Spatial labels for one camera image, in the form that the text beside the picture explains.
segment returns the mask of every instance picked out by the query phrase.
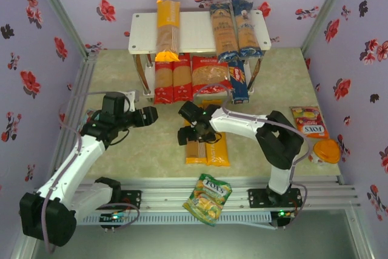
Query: red pasta package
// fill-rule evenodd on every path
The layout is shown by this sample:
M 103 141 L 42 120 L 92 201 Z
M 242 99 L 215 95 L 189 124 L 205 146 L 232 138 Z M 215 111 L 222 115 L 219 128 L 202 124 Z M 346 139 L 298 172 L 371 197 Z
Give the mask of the red pasta package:
M 173 63 L 174 103 L 177 101 L 193 100 L 192 68 L 190 54 L 178 56 L 179 62 Z
M 219 63 L 217 57 L 193 57 L 193 93 L 198 92 L 202 87 L 219 83 L 232 89 L 229 81 L 228 63 Z M 200 93 L 218 93 L 225 91 L 221 86 L 210 86 Z
M 154 104 L 172 103 L 172 62 L 155 62 Z

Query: yellow spaghetti package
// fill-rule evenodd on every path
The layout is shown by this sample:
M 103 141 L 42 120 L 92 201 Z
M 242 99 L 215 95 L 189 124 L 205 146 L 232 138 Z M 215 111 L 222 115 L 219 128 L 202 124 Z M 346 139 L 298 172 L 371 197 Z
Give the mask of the yellow spaghetti package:
M 158 0 L 158 39 L 156 62 L 179 61 L 179 5 L 180 2 Z

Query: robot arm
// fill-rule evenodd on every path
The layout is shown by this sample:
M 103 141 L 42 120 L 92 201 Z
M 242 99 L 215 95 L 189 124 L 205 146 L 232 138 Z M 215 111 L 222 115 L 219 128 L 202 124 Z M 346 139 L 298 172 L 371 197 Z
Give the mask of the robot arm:
M 279 195 L 287 191 L 292 163 L 300 152 L 303 138 L 287 129 L 258 121 L 264 119 L 292 126 L 282 113 L 273 111 L 268 116 L 256 116 L 232 112 L 215 105 L 203 110 L 187 101 L 179 110 L 179 114 L 191 124 L 179 130 L 179 144 L 186 144 L 187 140 L 214 142 L 218 132 L 251 138 L 259 142 L 272 165 L 269 189 Z
M 102 109 L 98 111 L 99 118 L 93 115 L 81 130 L 80 151 L 78 141 L 50 180 L 36 193 L 26 193 L 20 200 L 25 235 L 43 240 L 41 213 L 43 202 L 51 191 L 45 222 L 48 241 L 56 246 L 63 246 L 69 241 L 78 220 L 103 204 L 119 202 L 120 183 L 108 178 L 97 179 L 89 190 L 78 196 L 75 196 L 75 192 L 90 167 L 117 138 L 119 132 L 129 131 L 130 127 L 149 126 L 157 120 L 158 114 L 154 107 L 135 110 L 135 100 L 134 92 L 110 92 L 105 95 Z

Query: black mounting plate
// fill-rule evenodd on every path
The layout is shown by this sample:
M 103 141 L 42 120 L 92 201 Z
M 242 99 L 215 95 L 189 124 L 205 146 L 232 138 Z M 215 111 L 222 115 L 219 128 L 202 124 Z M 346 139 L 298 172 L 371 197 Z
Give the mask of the black mounting plate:
M 287 207 L 295 208 L 302 206 L 301 191 L 298 188 L 289 188 L 287 192 L 279 196 L 278 203 L 272 203 L 267 194 L 267 189 L 248 189 L 248 200 L 251 209 L 260 208 L 282 208 Z
M 122 190 L 121 195 L 120 195 L 120 200 L 118 201 L 118 203 L 128 203 L 128 201 L 130 204 L 133 204 L 138 209 L 140 209 L 141 191 L 140 190 Z M 114 211 L 124 210 L 124 209 L 125 209 L 125 207 L 122 207 L 122 206 L 107 206 L 107 207 L 102 207 L 99 210 L 112 210 L 114 212 Z M 101 214 L 100 218 L 99 218 L 100 223 L 109 223 L 109 222 L 117 223 L 119 221 L 121 221 L 121 218 L 119 217 L 118 219 L 114 219 L 112 217 L 112 214 Z M 104 225 L 101 225 L 101 227 L 103 229 L 112 229 L 112 228 L 118 227 L 118 225 L 104 224 Z

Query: orange lid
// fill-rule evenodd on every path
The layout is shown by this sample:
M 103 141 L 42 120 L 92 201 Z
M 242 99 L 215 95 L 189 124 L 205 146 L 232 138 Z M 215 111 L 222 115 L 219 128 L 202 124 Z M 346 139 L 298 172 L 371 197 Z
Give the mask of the orange lid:
M 334 140 L 322 140 L 314 145 L 314 152 L 323 161 L 336 164 L 341 158 L 341 150 Z

